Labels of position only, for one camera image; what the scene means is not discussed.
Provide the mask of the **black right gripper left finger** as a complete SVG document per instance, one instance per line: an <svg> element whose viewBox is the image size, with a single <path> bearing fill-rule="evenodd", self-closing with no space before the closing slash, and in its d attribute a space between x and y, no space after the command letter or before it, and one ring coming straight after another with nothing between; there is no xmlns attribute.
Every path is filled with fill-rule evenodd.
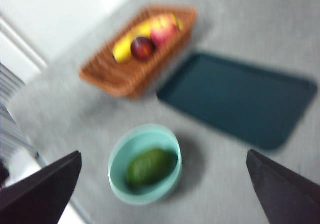
<svg viewBox="0 0 320 224"><path fill-rule="evenodd" d="M57 224L76 188L82 154L74 151L0 191L2 224Z"/></svg>

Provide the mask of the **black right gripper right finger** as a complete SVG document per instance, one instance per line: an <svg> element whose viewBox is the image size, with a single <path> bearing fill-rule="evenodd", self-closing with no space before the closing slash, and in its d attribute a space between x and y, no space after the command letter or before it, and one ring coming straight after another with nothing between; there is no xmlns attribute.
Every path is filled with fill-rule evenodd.
<svg viewBox="0 0 320 224"><path fill-rule="evenodd" d="M270 224L318 224L320 186L251 149L246 165Z"/></svg>

